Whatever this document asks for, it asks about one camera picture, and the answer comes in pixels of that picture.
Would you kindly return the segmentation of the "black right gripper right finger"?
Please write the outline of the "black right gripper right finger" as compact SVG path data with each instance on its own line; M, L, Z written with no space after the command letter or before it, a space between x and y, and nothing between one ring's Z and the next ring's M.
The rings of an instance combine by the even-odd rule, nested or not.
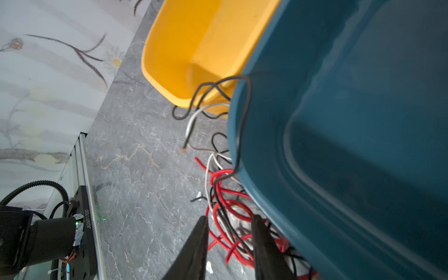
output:
M295 280L295 276L260 215L253 215L251 227L255 278L257 280Z

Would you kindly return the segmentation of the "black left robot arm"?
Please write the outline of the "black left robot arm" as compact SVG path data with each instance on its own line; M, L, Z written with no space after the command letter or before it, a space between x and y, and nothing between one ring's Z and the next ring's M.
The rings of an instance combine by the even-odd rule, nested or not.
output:
M37 186L50 186L61 195L49 217L9 206L19 194ZM74 198L62 185L38 180L9 193L1 201L1 279L12 280L28 266L51 262L52 280L95 280L100 278L89 190L78 187Z

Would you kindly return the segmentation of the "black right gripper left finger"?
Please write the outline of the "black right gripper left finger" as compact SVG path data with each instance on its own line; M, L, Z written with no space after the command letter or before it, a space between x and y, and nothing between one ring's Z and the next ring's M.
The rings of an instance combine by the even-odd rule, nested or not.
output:
M205 279L208 232L208 218L201 216L163 280Z

